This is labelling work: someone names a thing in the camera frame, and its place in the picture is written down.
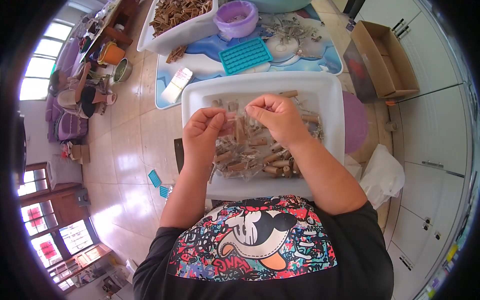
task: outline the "black t-shirt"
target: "black t-shirt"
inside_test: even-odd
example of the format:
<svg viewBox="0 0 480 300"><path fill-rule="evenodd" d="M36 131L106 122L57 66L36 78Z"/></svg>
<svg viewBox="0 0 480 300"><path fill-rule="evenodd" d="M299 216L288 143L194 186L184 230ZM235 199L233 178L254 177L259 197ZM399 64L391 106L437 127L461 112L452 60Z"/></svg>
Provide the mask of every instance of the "black t-shirt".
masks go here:
<svg viewBox="0 0 480 300"><path fill-rule="evenodd" d="M159 228L135 299L390 300L393 266L372 205L329 216L310 203L248 199L188 230Z"/></svg>

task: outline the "cartoon graphic print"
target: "cartoon graphic print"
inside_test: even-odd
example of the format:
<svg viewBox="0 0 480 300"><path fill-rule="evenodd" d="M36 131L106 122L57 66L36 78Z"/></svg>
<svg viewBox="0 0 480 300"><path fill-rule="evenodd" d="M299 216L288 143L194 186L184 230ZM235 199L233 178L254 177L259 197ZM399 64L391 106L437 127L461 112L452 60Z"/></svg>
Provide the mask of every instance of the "cartoon graphic print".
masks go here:
<svg viewBox="0 0 480 300"><path fill-rule="evenodd" d="M177 239L168 273L205 281L294 277L336 265L305 199L247 199L212 210Z"/></svg>

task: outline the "purple stool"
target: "purple stool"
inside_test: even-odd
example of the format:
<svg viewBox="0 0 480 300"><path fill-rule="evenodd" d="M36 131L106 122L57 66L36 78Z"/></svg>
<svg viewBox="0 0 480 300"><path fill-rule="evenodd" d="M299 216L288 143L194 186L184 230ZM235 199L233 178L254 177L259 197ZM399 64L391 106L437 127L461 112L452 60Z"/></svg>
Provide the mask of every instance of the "purple stool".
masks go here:
<svg viewBox="0 0 480 300"><path fill-rule="evenodd" d="M353 94L343 91L345 114L345 153L360 149L368 134L368 118L365 106Z"/></svg>

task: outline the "white plastic bin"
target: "white plastic bin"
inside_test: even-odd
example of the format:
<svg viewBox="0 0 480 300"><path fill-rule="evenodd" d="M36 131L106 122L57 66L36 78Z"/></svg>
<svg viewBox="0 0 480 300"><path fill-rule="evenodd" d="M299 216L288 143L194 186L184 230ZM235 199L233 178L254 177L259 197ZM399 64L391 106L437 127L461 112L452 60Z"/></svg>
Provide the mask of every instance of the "white plastic bin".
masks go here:
<svg viewBox="0 0 480 300"><path fill-rule="evenodd" d="M154 19L157 3L158 0L153 1L145 19L137 45L137 51L139 52L149 50L167 56L177 47L186 46L219 32L217 25L213 22L213 16L218 11L218 0L213 0L212 9L209 12L183 22L157 37L153 37L152 34L155 31L150 26L150 22Z"/></svg>
<svg viewBox="0 0 480 300"><path fill-rule="evenodd" d="M239 101L239 112L254 98L265 93L297 90L297 99L308 110L320 114L326 149L341 163L345 158L345 120L342 87L338 78L326 72L285 71L242 74L209 79L188 85L182 94L182 123L200 108L210 107L212 100ZM258 147L264 154L271 153L268 146ZM304 179L273 179L260 172L249 182L242 178L224 178L215 174L207 186L207 198L237 201L247 198L293 194L312 198Z"/></svg>

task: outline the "metal pot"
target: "metal pot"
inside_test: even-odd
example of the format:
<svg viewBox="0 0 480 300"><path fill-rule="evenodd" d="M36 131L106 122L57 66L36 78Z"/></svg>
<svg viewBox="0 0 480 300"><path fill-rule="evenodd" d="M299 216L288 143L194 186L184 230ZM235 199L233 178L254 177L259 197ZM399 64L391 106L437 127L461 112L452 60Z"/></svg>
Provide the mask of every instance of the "metal pot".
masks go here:
<svg viewBox="0 0 480 300"><path fill-rule="evenodd" d="M127 67L125 68L123 74L119 74L118 72L121 72L121 68L119 68L119 66L123 65L124 61L126 62ZM130 77L132 69L133 65L128 61L128 59L123 58L120 60L119 64L115 67L115 71L113 72L113 82L117 83L120 81L126 81Z"/></svg>

